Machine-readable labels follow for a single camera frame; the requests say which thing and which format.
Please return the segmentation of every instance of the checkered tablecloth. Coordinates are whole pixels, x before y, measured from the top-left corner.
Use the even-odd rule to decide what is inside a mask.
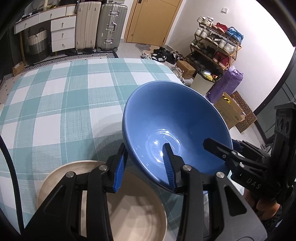
[[[24,73],[0,117],[0,133],[20,186],[25,225],[36,211],[37,192],[57,167],[78,160],[106,161],[123,142],[125,103],[140,85],[181,83],[165,65],[142,59],[88,59]],[[168,228],[177,233],[183,198],[152,185],[164,203]],[[0,207],[18,229],[9,170],[0,154]]]

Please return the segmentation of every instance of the wooden door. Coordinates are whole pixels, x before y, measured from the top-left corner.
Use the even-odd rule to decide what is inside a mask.
[[[180,0],[135,1],[137,4],[126,41],[162,46]]]

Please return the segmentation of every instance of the doormat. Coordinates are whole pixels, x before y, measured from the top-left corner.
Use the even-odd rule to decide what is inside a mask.
[[[46,66],[50,64],[56,64],[59,62],[64,62],[64,61],[69,61],[69,60],[75,60],[75,59],[81,59],[81,58],[118,58],[117,54],[115,52],[100,52],[100,53],[90,53],[90,54],[77,54],[77,55],[72,55],[72,56],[63,56],[59,58],[53,58],[50,60],[42,61],[37,64],[25,67],[25,69],[22,71],[22,73],[27,72],[32,69],[39,68],[41,66]],[[3,77],[2,81],[9,80],[10,78],[13,77],[13,74],[7,74]]]
[[[158,49],[159,46],[155,46],[155,45],[150,45],[150,44],[136,44],[135,45],[137,49],[139,49],[141,51],[141,53],[146,52],[146,53],[153,53],[154,49]]]

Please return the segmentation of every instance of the purple plastic bag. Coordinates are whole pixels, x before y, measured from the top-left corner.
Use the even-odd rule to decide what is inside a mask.
[[[207,93],[206,98],[211,103],[216,103],[221,98],[223,92],[226,92],[228,95],[232,94],[242,79],[243,73],[240,73],[234,66],[231,66],[225,71],[224,75],[215,84],[211,91]]]

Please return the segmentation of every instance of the patterned cardboard box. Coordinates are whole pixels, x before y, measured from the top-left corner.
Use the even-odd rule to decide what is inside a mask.
[[[239,132],[242,133],[257,120],[257,117],[251,111],[250,107],[247,105],[245,100],[240,96],[239,92],[235,91],[230,96],[231,98],[235,99],[235,101],[239,104],[241,109],[246,114],[244,120],[235,125]]]

